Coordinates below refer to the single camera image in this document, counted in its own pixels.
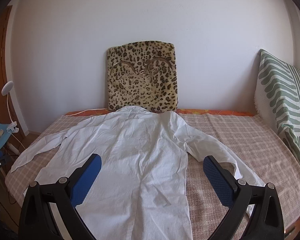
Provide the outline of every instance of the blue gripper pad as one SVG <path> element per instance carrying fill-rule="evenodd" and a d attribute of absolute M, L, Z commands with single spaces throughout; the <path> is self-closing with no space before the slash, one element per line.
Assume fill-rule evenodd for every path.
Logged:
<path fill-rule="evenodd" d="M 234 203 L 234 190 L 227 183 L 215 164 L 207 156 L 203 160 L 203 171 L 216 192 L 221 204 L 231 208 Z"/>
<path fill-rule="evenodd" d="M 70 201 L 73 207 L 82 204 L 100 170 L 101 157 L 96 155 L 72 187 Z"/>

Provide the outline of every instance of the shirt collar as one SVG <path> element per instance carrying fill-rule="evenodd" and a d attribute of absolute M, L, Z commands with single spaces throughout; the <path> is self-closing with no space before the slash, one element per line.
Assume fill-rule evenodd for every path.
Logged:
<path fill-rule="evenodd" d="M 118 111 L 122 111 L 122 112 L 134 112 L 134 113 L 141 113 L 141 112 L 149 112 L 148 110 L 144 109 L 141 106 L 124 106 L 122 108 L 120 108 Z"/>

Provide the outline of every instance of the brown door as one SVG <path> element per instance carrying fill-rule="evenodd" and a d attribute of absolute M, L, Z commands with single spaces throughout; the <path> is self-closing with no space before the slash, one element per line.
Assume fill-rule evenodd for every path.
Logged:
<path fill-rule="evenodd" d="M 1 89 L 4 86 L 4 84 L 7 82 L 6 67 L 5 67 L 5 60 L 4 60 L 4 49 L 5 49 L 6 31 L 7 31 L 7 24 L 8 24 L 10 11 L 11 11 L 11 6 L 8 6 L 2 11 L 0 15 L 0 123 L 11 123 L 9 113 L 7 110 L 7 98 L 6 96 L 5 97 L 2 96 L 1 94 Z M 14 133 L 14 136 L 16 136 L 20 141 L 22 141 L 25 135 L 21 129 L 21 126 L 15 114 L 10 97 L 9 97 L 9 109 L 11 112 L 12 120 L 17 121 L 19 127 L 19 132 Z M 20 145 L 20 143 L 18 143 L 18 141 L 13 136 L 10 136 L 9 142 L 11 142 L 17 148 Z"/>

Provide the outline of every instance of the metal screw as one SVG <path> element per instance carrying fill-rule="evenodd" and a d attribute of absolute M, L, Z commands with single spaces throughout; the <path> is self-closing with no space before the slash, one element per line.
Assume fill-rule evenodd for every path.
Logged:
<path fill-rule="evenodd" d="M 63 184 L 63 183 L 66 183 L 67 182 L 67 178 L 66 177 L 62 177 L 59 179 L 59 183 Z"/>
<path fill-rule="evenodd" d="M 30 182 L 30 187 L 34 187 L 35 185 L 37 185 L 37 182 L 35 180 Z"/>
<path fill-rule="evenodd" d="M 268 183 L 268 187 L 269 187 L 270 189 L 274 189 L 274 185 L 273 185 L 271 182 Z"/>
<path fill-rule="evenodd" d="M 244 179 L 238 179 L 238 183 L 242 186 L 246 185 L 246 181 Z"/>

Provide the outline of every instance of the plaid blanket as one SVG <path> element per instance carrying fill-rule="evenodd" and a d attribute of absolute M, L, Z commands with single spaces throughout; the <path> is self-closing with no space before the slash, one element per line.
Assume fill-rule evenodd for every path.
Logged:
<path fill-rule="evenodd" d="M 272 182 L 278 191 L 285 228 L 300 216 L 300 166 L 278 136 L 260 117 L 181 114 L 185 121 L 210 134 L 232 149 L 264 182 Z M 61 116 L 38 138 L 76 125 L 88 116 Z M 26 165 L 8 173 L 5 183 L 20 206 L 23 192 L 58 151 L 59 147 L 40 153 Z M 221 164 L 233 172 L 229 163 Z M 207 239 L 227 212 L 202 171 L 202 163 L 188 156 L 186 195 L 194 240 Z M 247 224 L 242 220 L 234 239 L 239 239 Z"/>

